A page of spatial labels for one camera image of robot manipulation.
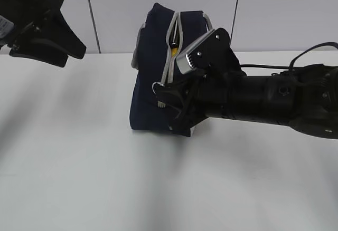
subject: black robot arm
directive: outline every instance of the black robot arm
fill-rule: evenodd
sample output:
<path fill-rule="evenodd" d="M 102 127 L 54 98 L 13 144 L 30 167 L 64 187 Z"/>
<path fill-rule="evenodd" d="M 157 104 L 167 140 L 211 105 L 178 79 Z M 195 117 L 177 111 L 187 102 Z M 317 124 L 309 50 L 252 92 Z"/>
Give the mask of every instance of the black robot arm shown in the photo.
<path fill-rule="evenodd" d="M 0 0 L 0 48 L 10 56 L 64 67 L 68 56 L 83 58 L 86 46 L 63 18 L 64 0 Z"/>
<path fill-rule="evenodd" d="M 224 29 L 209 31 L 177 57 L 182 73 L 177 80 L 154 84 L 158 99 L 177 111 L 169 117 L 170 127 L 184 130 L 214 117 L 278 124 L 338 139 L 338 67 L 295 68 L 297 57 L 279 74 L 247 76 L 242 68 L 258 65 L 241 66 L 229 44 Z M 338 48 L 325 43 L 312 49 L 324 45 Z"/>

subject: white wall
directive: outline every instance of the white wall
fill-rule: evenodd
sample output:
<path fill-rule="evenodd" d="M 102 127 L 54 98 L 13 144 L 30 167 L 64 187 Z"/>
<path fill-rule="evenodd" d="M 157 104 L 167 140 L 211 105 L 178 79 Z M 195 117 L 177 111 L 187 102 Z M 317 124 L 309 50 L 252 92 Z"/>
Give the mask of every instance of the white wall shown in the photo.
<path fill-rule="evenodd" d="M 203 10 L 214 27 L 231 32 L 236 0 L 91 0 L 103 53 L 131 52 L 138 28 L 155 2 L 176 11 Z M 239 0 L 232 47 L 236 51 L 305 50 L 338 41 L 335 0 Z M 98 53 L 87 0 L 65 0 L 66 20 Z"/>

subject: bag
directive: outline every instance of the bag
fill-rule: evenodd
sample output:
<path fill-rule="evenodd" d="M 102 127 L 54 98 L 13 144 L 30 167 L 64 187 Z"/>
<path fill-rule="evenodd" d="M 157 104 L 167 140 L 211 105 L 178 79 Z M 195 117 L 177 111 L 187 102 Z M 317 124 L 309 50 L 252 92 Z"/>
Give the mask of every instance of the bag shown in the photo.
<path fill-rule="evenodd" d="M 175 64 L 176 56 L 208 29 L 212 26 L 202 11 L 176 13 L 155 3 L 139 30 L 132 60 L 132 67 L 138 69 L 129 116 L 133 130 L 191 136 L 190 130 L 173 131 L 169 127 L 167 116 L 175 116 L 177 112 L 158 102 L 153 84 L 173 82 L 181 74 Z M 172 39 L 179 40 L 175 48 Z"/>

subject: table surface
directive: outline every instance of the table surface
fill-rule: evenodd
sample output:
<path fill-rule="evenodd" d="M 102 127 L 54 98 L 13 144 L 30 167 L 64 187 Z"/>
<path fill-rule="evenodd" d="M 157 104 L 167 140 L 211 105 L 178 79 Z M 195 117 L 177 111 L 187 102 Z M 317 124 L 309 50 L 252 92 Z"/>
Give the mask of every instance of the table surface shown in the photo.
<path fill-rule="evenodd" d="M 288 65 L 297 54 L 237 55 Z M 59 69 L 0 56 L 0 230 L 337 230 L 338 141 L 220 119 L 192 138 L 134 132 L 131 58 Z"/>

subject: black cable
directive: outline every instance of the black cable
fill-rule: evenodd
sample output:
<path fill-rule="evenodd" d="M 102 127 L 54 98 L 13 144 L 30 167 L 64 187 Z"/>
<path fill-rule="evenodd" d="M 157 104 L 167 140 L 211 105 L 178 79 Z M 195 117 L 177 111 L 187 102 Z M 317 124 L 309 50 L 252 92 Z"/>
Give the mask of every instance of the black cable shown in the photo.
<path fill-rule="evenodd" d="M 298 85 L 298 86 L 307 86 L 309 84 L 312 84 L 312 83 L 315 83 L 315 80 L 314 81 L 309 81 L 309 82 L 299 82 L 294 74 L 293 74 L 293 69 L 295 69 L 294 65 L 295 65 L 295 62 L 296 60 L 298 60 L 300 57 L 302 57 L 304 54 L 314 50 L 314 49 L 317 49 L 319 47 L 322 47 L 322 46 L 332 46 L 332 47 L 335 47 L 338 49 L 338 44 L 335 43 L 335 42 L 326 42 L 326 43 L 322 43 L 322 44 L 319 44 L 319 45 L 315 45 L 313 47 L 311 47 L 310 49 L 306 50 L 305 52 L 301 53 L 300 55 L 298 55 L 297 57 L 295 57 L 291 63 L 290 63 L 290 66 L 289 66 L 289 71 L 290 71 L 290 76 L 292 77 L 292 79 L 294 80 L 294 82 Z"/>
<path fill-rule="evenodd" d="M 244 64 L 240 65 L 241 68 L 260 68 L 260 69 L 285 69 L 289 70 L 289 66 L 269 66 L 269 65 L 256 65 L 256 64 Z"/>

